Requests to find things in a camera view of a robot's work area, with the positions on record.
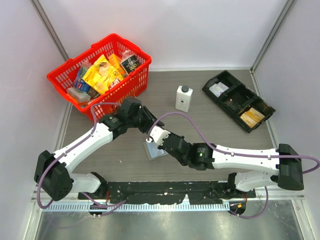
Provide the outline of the orange snack packet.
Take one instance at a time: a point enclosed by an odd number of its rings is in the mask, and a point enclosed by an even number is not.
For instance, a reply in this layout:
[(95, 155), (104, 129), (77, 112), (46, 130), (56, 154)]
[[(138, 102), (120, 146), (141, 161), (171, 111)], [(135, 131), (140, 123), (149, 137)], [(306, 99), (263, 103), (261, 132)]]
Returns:
[(117, 71), (125, 78), (127, 76), (126, 71), (123, 69), (122, 65), (121, 65), (121, 59), (115, 54), (112, 53), (109, 57), (108, 57), (108, 61), (109, 63), (117, 69)]

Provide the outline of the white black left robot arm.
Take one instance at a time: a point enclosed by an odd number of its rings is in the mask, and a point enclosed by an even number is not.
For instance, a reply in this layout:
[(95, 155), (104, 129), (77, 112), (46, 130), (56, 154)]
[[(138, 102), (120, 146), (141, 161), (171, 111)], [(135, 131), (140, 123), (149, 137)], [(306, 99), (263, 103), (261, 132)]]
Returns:
[(148, 133), (147, 142), (160, 146), (170, 134), (163, 126), (138, 98), (127, 97), (117, 104), (115, 112), (95, 118), (93, 128), (71, 144), (53, 153), (45, 150), (39, 155), (34, 175), (37, 191), (44, 190), (52, 201), (60, 201), (70, 193), (104, 198), (108, 191), (107, 181), (96, 172), (74, 173), (77, 165), (130, 128)]

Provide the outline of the gold cards stack in tray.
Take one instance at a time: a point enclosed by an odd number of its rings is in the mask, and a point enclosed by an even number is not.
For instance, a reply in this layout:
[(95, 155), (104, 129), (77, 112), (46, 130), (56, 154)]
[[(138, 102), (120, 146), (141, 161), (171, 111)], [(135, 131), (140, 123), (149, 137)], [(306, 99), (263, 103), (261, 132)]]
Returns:
[(244, 112), (240, 118), (250, 127), (254, 128), (265, 116), (255, 108), (251, 107)]

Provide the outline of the white bottle grey cap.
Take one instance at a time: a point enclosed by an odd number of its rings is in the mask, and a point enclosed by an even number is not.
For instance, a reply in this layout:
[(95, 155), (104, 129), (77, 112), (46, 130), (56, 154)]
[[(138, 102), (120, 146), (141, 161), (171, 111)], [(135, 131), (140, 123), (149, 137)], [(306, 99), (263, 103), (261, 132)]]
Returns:
[(180, 85), (176, 91), (175, 109), (187, 113), (190, 108), (193, 89)]

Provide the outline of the black labelled snack jar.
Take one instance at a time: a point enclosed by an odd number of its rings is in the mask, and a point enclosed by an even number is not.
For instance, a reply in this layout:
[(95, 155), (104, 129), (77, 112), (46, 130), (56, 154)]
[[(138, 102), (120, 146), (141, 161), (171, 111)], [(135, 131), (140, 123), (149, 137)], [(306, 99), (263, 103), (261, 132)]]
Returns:
[(124, 59), (121, 62), (122, 68), (125, 70), (125, 72), (129, 75), (131, 72), (133, 72), (135, 69), (137, 69), (141, 63), (136, 57), (136, 55), (131, 55)]

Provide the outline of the silver cards in tray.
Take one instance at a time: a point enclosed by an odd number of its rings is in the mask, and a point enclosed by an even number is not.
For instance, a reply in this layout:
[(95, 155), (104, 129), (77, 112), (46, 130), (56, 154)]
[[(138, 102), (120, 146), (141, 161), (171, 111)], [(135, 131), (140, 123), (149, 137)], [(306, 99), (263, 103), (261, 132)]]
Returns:
[(228, 89), (229, 87), (222, 82), (215, 83), (209, 87), (209, 91), (213, 93), (217, 98)]

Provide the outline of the black VIP cards in tray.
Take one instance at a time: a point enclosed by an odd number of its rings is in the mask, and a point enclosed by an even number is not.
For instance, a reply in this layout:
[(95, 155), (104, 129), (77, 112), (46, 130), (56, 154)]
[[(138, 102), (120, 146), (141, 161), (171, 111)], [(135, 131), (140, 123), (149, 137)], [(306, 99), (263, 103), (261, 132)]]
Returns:
[(224, 101), (224, 104), (229, 107), (233, 112), (236, 112), (242, 104), (244, 104), (248, 99), (236, 92), (231, 96), (228, 96)]

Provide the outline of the grey leather card holder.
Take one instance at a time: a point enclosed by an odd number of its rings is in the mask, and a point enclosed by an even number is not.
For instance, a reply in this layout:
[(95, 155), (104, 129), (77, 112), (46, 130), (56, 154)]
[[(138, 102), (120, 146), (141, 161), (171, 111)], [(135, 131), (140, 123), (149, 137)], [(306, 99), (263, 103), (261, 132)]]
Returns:
[(158, 149), (158, 145), (155, 142), (144, 142), (143, 145), (146, 150), (147, 157), (150, 161), (166, 156), (168, 154), (165, 150)]

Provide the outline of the red plastic shopping basket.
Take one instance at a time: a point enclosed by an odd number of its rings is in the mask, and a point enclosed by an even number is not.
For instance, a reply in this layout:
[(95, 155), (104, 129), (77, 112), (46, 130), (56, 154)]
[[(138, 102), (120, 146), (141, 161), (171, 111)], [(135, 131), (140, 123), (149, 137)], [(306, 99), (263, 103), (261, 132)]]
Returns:
[[(127, 97), (137, 97), (148, 86), (151, 56), (131, 41), (112, 33), (47, 74), (56, 91), (91, 121), (112, 113), (116, 104)], [(72, 97), (80, 69), (89, 67), (82, 80), (98, 97), (84, 103)]]

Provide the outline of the blue snack box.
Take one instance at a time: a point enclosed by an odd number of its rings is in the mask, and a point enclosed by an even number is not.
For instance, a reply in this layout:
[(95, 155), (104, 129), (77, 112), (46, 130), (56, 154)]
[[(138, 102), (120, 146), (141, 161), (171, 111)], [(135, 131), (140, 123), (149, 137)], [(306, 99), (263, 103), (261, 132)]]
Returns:
[(84, 80), (83, 80), (83, 76), (85, 75), (85, 73), (87, 72), (88, 68), (87, 67), (83, 67), (81, 66), (77, 72), (77, 75), (73, 81), (73, 86), (82, 91), (82, 92), (85, 92), (87, 93), (91, 86), (88, 85)]

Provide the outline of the black three-compartment card tray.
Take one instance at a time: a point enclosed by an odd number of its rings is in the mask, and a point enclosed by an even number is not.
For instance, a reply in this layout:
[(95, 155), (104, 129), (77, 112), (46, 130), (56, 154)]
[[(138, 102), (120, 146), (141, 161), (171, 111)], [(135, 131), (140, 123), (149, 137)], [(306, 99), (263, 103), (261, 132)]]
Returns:
[(209, 79), (202, 91), (247, 133), (276, 111), (227, 70)]

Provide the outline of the yellow classic chips bag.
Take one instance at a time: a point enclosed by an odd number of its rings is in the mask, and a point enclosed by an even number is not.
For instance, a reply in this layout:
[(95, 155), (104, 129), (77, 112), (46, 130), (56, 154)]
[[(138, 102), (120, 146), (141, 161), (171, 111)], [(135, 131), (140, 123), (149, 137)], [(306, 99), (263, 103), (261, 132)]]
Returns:
[(124, 77), (113, 67), (102, 54), (91, 65), (82, 78), (100, 95), (104, 95), (124, 80)]

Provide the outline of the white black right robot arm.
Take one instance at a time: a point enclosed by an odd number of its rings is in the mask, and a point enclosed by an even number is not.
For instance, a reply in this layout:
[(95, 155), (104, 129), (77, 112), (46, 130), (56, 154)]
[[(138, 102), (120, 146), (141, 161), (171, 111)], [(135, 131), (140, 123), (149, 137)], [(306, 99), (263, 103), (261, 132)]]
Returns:
[(155, 137), (154, 142), (182, 166), (198, 171), (243, 169), (243, 172), (228, 176), (225, 190), (233, 198), (255, 188), (273, 185), (290, 191), (304, 189), (302, 161), (288, 144), (265, 150), (237, 149), (207, 143), (191, 144), (174, 133)]

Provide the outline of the clear wrapped pale package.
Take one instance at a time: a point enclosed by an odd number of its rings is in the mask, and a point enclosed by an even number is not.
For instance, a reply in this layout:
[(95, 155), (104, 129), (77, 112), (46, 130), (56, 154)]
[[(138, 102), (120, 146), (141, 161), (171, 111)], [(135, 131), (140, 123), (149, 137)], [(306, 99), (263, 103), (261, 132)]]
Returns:
[(67, 89), (67, 94), (75, 99), (78, 103), (89, 102), (91, 97), (86, 92), (83, 92), (75, 87), (69, 87)]

